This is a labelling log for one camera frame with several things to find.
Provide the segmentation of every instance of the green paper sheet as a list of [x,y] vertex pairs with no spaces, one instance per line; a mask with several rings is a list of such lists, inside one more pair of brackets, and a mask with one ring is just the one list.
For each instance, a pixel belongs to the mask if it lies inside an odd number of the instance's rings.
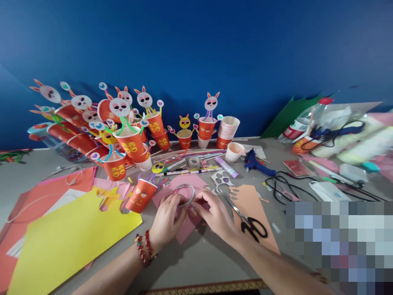
[[319,94],[317,97],[312,99],[306,99],[303,97],[300,100],[294,100],[292,97],[287,105],[281,110],[281,112],[274,118],[266,130],[262,133],[260,138],[278,137],[281,133],[287,129],[289,125],[300,115],[303,111],[317,104],[318,101],[324,97]]

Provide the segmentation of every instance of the hand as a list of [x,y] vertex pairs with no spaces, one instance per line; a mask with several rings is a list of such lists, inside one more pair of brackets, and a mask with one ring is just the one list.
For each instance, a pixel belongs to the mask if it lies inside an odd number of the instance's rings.
[[[200,205],[201,202],[207,202],[209,204],[209,211]],[[229,217],[223,202],[210,190],[200,190],[191,205],[207,222],[212,231],[218,234],[224,241],[228,242],[228,240],[237,233],[235,224]]]
[[162,247],[170,242],[179,232],[187,216],[188,208],[182,208],[175,220],[176,209],[178,205],[186,202],[187,199],[180,194],[171,194],[161,199],[150,229],[150,243],[155,253],[161,251]]

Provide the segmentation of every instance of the red bracelet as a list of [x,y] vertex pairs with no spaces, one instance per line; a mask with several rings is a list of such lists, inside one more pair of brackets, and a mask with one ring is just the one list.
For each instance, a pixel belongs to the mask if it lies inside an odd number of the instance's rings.
[[149,230],[146,231],[146,233],[145,233],[145,240],[146,240],[147,252],[148,252],[149,255],[150,255],[150,261],[151,261],[151,260],[156,259],[157,254],[154,254],[154,251],[153,251],[153,249],[151,248],[150,240],[149,240],[149,232],[150,232]]
[[138,247],[139,255],[140,255],[140,258],[142,259],[143,266],[144,267],[148,267],[150,265],[151,260],[148,260],[146,258],[146,255],[143,252],[142,236],[137,234],[136,237],[135,237],[135,242],[136,242],[136,245]]

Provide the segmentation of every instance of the black scissors handle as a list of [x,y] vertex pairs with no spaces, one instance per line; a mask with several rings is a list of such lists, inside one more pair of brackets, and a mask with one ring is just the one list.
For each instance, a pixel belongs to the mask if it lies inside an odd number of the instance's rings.
[[[250,233],[250,235],[254,238],[254,240],[256,242],[259,243],[259,240],[257,238],[257,236],[254,234],[254,231],[257,232],[257,234],[261,237],[261,238],[267,238],[267,230],[265,228],[265,226],[259,222],[259,220],[256,220],[255,218],[252,217],[247,217],[246,218],[247,221],[249,222],[250,226],[246,223],[246,222],[242,222],[242,232],[246,232],[246,230]],[[257,224],[259,224],[263,230],[264,230],[264,234],[261,234],[260,231],[256,228],[256,226],[253,224],[254,222],[256,222]]]

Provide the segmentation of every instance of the orange paper sheet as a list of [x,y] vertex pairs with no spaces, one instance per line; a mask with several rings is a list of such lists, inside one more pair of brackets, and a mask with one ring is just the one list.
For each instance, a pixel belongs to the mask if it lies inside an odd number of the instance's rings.
[[[267,220],[265,211],[259,199],[259,194],[255,189],[255,186],[243,184],[240,187],[231,186],[229,189],[230,189],[230,195],[237,198],[237,200],[233,198],[231,198],[231,200],[235,204],[235,206],[240,210],[240,212],[243,213],[243,215],[246,217],[253,217],[257,219],[263,224],[263,226],[265,226],[267,230],[267,238],[261,238],[258,234],[256,234],[256,236],[259,239],[259,243],[265,246],[266,248],[281,255],[280,250],[278,249],[276,243],[276,239],[274,238],[273,231],[271,230],[270,223]],[[232,209],[232,213],[233,213],[233,219],[236,227],[238,229],[241,229],[242,220],[240,216],[233,209]],[[254,223],[254,225],[258,228],[258,230],[261,233],[263,233],[263,228],[261,228],[258,224]]]
[[7,251],[19,241],[26,233],[29,223],[44,215],[60,198],[73,188],[79,191],[88,192],[91,190],[94,176],[94,168],[89,168],[83,171],[80,180],[73,186],[69,186],[65,182],[65,178],[59,178],[52,182],[47,182],[34,187],[31,191],[20,195],[9,219],[14,218],[22,208],[32,203],[36,199],[45,195],[58,193],[45,197],[36,203],[32,204],[26,209],[17,219],[11,223],[7,223],[0,233],[0,293],[8,289],[11,281],[12,273],[14,272],[16,258],[6,255]]

